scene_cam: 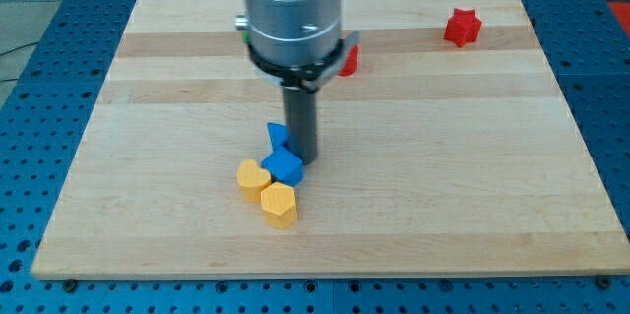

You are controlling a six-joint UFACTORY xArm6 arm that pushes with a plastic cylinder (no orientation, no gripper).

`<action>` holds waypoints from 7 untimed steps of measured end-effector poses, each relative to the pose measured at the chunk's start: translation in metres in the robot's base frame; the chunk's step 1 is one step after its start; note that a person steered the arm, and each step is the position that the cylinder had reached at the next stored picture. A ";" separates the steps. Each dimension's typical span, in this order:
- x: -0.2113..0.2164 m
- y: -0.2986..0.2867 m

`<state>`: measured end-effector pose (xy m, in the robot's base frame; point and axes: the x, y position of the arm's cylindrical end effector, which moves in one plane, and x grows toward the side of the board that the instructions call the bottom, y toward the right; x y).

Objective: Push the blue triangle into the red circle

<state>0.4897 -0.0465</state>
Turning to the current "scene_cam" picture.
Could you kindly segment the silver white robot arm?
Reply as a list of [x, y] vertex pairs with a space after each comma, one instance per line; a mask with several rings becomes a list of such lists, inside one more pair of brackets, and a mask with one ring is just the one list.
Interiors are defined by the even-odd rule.
[[341, 0], [244, 0], [235, 25], [250, 60], [275, 85], [317, 92], [344, 68], [360, 33], [342, 37]]

